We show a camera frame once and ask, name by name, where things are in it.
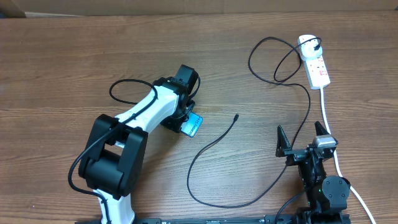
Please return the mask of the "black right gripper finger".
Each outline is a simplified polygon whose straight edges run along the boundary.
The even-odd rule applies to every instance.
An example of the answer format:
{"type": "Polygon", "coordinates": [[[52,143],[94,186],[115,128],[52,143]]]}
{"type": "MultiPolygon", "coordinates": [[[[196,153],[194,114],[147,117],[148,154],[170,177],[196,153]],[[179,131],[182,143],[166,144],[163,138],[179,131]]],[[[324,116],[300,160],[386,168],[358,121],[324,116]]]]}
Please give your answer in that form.
{"type": "Polygon", "coordinates": [[[287,139],[287,136],[285,135],[285,132],[282,128],[281,125],[277,127],[277,146],[276,146],[276,152],[285,152],[285,151],[291,151],[292,146],[289,143],[289,140],[287,139]]]}
{"type": "Polygon", "coordinates": [[[323,136],[323,135],[328,135],[329,132],[326,130],[326,128],[323,127],[321,122],[316,121],[315,122],[315,131],[317,136],[323,136]]]}

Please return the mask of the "black smartphone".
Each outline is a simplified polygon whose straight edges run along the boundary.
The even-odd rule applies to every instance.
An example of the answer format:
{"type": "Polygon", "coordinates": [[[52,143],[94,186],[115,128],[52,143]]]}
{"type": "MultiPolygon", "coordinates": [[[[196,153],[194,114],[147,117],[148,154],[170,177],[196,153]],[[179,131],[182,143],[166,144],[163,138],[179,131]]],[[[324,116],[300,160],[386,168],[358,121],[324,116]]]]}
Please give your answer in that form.
{"type": "Polygon", "coordinates": [[[198,132],[203,118],[193,112],[188,116],[188,119],[184,121],[181,125],[180,131],[190,138],[193,138],[198,132]]]}

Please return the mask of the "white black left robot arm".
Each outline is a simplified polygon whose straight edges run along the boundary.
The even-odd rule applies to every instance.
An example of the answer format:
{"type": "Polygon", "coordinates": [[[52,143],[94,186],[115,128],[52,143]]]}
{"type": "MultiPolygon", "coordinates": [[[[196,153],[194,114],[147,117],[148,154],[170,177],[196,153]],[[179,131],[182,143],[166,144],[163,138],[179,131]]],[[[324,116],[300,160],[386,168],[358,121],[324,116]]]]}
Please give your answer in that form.
{"type": "Polygon", "coordinates": [[[70,170],[78,169],[88,190],[98,198],[102,217],[98,223],[133,223],[134,190],[144,160],[149,134],[158,126],[194,137],[203,119],[195,114],[193,97],[200,86],[194,68],[181,65],[176,76],[149,84],[150,93],[115,117],[96,118],[84,151],[70,170]]]}

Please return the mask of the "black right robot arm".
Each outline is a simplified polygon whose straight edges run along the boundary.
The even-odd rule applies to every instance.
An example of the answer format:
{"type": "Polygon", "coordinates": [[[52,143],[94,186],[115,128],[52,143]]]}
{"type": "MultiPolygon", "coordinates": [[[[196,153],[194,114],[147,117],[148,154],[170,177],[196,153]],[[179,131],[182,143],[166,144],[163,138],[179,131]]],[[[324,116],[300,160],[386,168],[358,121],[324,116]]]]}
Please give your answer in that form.
{"type": "Polygon", "coordinates": [[[285,157],[287,166],[298,167],[303,192],[293,196],[280,208],[274,218],[276,223],[351,223],[349,215],[343,214],[348,207],[351,184],[344,177],[327,175],[323,166],[324,161],[333,157],[338,141],[318,121],[315,130],[312,143],[305,149],[293,150],[282,127],[277,127],[275,155],[285,157]],[[307,196],[308,206],[300,207],[295,214],[281,218],[284,208],[303,194],[307,196]]]}

